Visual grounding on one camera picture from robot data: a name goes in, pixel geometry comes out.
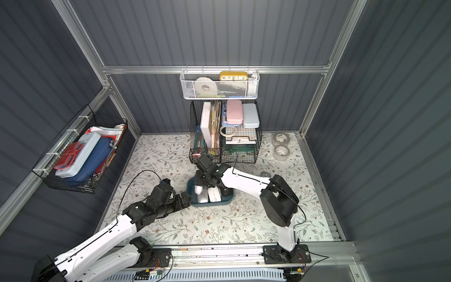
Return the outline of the teal plastic storage box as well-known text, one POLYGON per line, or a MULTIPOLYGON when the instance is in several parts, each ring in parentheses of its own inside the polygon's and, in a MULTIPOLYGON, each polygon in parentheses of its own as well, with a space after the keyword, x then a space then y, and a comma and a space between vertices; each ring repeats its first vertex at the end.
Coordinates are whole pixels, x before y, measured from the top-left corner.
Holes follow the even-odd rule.
POLYGON ((191 196, 191 206, 194 207, 209 207, 209 206, 222 206, 229 204, 234 197, 234 189, 231 191, 231 195, 222 196, 220 192, 216 193, 216 196, 220 196, 219 201, 211 201, 209 188, 199 186, 195 184, 195 177, 189 179, 186 186, 186 193, 191 196))

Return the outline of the white slim computer mouse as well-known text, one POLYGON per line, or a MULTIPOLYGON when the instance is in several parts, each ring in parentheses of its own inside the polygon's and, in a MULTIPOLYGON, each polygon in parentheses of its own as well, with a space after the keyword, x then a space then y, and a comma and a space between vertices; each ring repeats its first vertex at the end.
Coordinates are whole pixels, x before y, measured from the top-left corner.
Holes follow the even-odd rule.
POLYGON ((208 188, 202 186, 195 186, 194 192, 197 195, 197 203, 203 204, 209 202, 208 188))

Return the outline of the white rounded computer mouse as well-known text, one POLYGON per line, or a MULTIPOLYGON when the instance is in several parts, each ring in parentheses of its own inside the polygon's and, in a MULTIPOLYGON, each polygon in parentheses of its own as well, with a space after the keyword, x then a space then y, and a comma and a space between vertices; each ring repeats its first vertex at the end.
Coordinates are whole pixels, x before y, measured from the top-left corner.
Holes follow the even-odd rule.
POLYGON ((261 172, 260 177, 268 177, 271 178, 271 174, 269 172, 261 172))

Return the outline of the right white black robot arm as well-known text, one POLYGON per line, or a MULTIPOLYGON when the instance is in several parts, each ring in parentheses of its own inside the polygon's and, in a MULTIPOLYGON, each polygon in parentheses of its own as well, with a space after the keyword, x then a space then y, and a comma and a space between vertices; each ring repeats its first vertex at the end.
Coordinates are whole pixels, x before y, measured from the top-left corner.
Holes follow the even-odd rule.
POLYGON ((196 186, 217 188, 223 197, 239 190, 260 199, 267 218, 277 226, 278 245, 287 252, 295 249, 294 225, 299 199, 281 176, 250 175, 229 164, 213 163, 206 155, 197 158, 194 164, 196 186))

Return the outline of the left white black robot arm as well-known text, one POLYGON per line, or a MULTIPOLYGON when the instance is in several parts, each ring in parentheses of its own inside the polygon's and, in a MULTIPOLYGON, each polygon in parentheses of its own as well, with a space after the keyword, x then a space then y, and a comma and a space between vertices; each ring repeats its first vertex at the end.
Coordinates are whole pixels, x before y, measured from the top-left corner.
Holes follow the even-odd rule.
POLYGON ((161 182, 145 200, 127 207, 111 224, 78 246, 51 258, 36 262, 33 282, 101 282, 132 266, 166 267, 170 250, 155 253, 138 231, 168 215, 188 208, 188 193, 177 194, 161 182))

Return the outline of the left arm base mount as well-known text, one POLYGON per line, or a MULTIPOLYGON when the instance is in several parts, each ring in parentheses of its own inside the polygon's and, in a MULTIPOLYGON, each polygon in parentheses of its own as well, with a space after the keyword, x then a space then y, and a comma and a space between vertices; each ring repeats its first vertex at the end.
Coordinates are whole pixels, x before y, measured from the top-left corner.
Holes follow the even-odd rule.
POLYGON ((129 268, 151 268, 154 269, 156 267, 166 268, 171 265, 171 252, 170 248, 157 248, 152 251, 147 250, 144 251, 143 254, 140 254, 138 261, 129 266, 129 268))

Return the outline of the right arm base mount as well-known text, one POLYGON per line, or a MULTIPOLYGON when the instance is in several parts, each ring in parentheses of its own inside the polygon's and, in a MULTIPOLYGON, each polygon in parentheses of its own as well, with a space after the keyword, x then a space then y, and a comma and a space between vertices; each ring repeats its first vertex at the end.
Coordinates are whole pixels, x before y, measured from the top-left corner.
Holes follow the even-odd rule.
POLYGON ((279 245, 263 246, 262 256, 265 264, 308 264, 312 262, 310 251, 305 244, 296 244, 292 251, 279 245))

